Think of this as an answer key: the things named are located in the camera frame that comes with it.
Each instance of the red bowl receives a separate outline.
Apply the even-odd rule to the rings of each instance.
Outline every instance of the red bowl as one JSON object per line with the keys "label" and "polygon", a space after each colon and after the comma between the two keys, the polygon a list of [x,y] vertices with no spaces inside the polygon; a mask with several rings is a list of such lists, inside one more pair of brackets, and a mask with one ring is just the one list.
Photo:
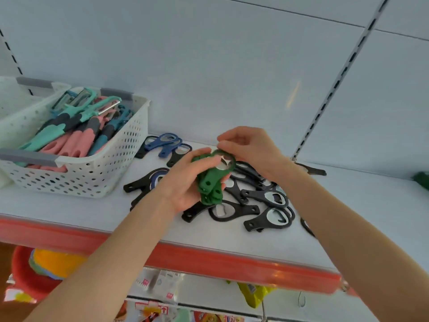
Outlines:
{"label": "red bowl", "polygon": [[12,274],[19,289],[37,301],[41,301],[61,283],[61,280],[38,275],[31,269],[28,260],[32,250],[25,246],[15,248],[12,256]]}

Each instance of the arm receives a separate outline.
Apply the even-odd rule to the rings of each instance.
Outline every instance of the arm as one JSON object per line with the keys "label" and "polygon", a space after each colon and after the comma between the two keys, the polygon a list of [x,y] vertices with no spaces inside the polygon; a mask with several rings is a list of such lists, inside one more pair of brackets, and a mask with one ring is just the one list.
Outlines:
{"label": "arm", "polygon": [[191,160],[210,151],[192,151],[177,162],[78,271],[56,287],[25,321],[113,321],[174,215],[200,200],[196,176],[218,165],[221,157]]}
{"label": "arm", "polygon": [[218,147],[278,183],[332,262],[380,321],[427,321],[429,276],[403,250],[283,156],[263,129],[238,127]]}

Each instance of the forearm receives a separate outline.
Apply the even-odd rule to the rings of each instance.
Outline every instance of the forearm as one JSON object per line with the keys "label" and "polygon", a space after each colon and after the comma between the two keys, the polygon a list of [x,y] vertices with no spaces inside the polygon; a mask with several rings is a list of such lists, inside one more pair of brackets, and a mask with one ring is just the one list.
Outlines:
{"label": "forearm", "polygon": [[416,262],[292,162],[277,171],[278,184],[378,319],[429,316],[429,277]]}
{"label": "forearm", "polygon": [[26,322],[112,321],[173,216],[163,196],[150,192]]}

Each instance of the person's right hand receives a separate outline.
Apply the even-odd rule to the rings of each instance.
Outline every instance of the person's right hand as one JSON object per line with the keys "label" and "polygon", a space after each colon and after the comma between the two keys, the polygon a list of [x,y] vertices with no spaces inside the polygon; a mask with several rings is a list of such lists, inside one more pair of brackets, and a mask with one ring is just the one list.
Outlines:
{"label": "person's right hand", "polygon": [[275,182],[279,165],[289,162],[264,129],[236,127],[217,137],[217,147],[246,161],[266,179]]}

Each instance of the yellow plastic item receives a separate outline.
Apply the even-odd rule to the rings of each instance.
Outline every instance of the yellow plastic item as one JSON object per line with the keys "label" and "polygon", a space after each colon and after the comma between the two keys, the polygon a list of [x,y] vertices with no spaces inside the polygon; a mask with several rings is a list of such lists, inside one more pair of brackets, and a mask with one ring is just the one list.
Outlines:
{"label": "yellow plastic item", "polygon": [[256,286],[242,282],[238,282],[237,284],[246,299],[246,303],[252,308],[257,308],[262,299],[276,289],[274,287]]}
{"label": "yellow plastic item", "polygon": [[84,256],[43,249],[35,249],[33,259],[37,265],[61,278],[70,276],[87,260]]}

